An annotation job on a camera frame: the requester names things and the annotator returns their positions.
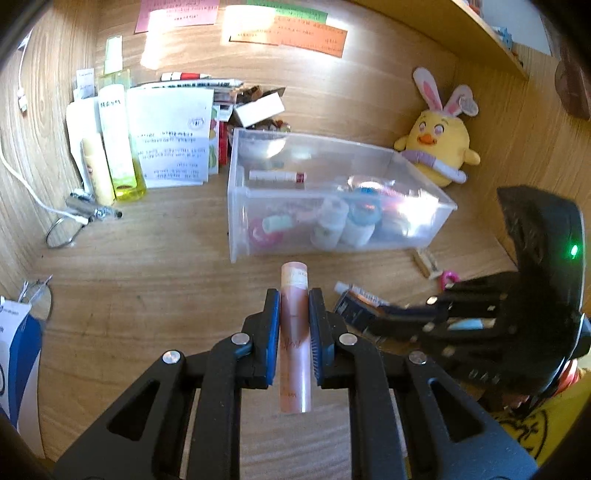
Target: red and white pen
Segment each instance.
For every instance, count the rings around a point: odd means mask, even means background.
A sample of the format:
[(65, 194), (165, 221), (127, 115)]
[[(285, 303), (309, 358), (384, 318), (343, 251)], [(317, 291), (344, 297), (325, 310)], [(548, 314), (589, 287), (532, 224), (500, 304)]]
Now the red and white pen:
[(209, 79), (211, 75), (207, 73), (187, 73), (187, 72), (167, 72), (160, 77), (161, 82), (169, 82), (171, 80), (199, 80)]

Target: pink bunny ear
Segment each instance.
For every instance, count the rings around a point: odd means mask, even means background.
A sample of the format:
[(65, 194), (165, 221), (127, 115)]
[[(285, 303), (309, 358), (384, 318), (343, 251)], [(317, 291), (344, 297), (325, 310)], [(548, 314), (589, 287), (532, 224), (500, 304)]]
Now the pink bunny ear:
[(460, 85), (453, 91), (452, 96), (443, 109), (443, 112), (450, 116), (460, 115), (460, 113), (462, 113), (462, 107), (460, 106), (461, 97), (466, 97), (469, 99), (473, 98), (472, 90), (468, 85)]
[(413, 78), (414, 83), (417, 84), (418, 91), (421, 92), (421, 95), (427, 102), (429, 110), (443, 110), (439, 92), (437, 91), (437, 84), (431, 72), (423, 67), (419, 67), (413, 72)]

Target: pen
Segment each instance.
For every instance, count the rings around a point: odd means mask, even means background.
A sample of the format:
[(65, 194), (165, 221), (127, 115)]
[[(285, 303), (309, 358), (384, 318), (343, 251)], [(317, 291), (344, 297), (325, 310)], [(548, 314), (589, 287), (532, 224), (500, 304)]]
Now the pen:
[(144, 83), (136, 88), (175, 88), (175, 87), (205, 87), (205, 88), (237, 88), (244, 82), (236, 79), (199, 79), (199, 80), (171, 80), (169, 82)]
[(187, 72), (166, 72), (160, 77), (162, 82), (169, 82), (171, 80), (199, 80), (209, 79), (211, 75), (207, 73), (187, 73)]

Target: metal screw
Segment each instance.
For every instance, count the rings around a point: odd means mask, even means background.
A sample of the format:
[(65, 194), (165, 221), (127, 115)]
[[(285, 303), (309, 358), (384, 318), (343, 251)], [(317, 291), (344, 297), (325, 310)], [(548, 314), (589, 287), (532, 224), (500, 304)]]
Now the metal screw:
[(427, 355), (425, 355), (420, 350), (415, 350), (414, 352), (410, 352), (408, 359), (414, 363), (415, 365), (424, 365), (427, 363)]
[(447, 358), (450, 358), (451, 356), (453, 356), (454, 353), (456, 353), (456, 349), (454, 347), (452, 347), (451, 345), (448, 345), (447, 347), (445, 347), (441, 351), (441, 354)]
[(352, 333), (344, 333), (339, 337), (339, 342), (343, 345), (352, 346), (357, 343), (357, 336)]
[(239, 332), (232, 335), (232, 343), (234, 345), (246, 345), (251, 341), (247, 333)]
[(162, 361), (165, 364), (175, 364), (181, 359), (181, 354), (176, 350), (169, 350), (162, 356)]

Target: plastic container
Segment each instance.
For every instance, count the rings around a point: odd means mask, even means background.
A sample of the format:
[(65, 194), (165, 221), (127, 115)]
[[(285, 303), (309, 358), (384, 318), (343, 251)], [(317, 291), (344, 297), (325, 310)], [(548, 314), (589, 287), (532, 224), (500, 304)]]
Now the plastic container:
[[(286, 175), (250, 180), (250, 171)], [(287, 173), (305, 174), (305, 182)], [(376, 194), (368, 195), (368, 190)], [(349, 206), (326, 215), (326, 202)], [(394, 150), (315, 135), (235, 129), (228, 183), (230, 260), (267, 254), (359, 252), (427, 247), (457, 206), (439, 187)], [(375, 209), (379, 215), (371, 215)], [(265, 236), (265, 219), (289, 216), (280, 234)], [(374, 226), (347, 244), (345, 217)], [(327, 229), (330, 242), (317, 242), (314, 230)]]

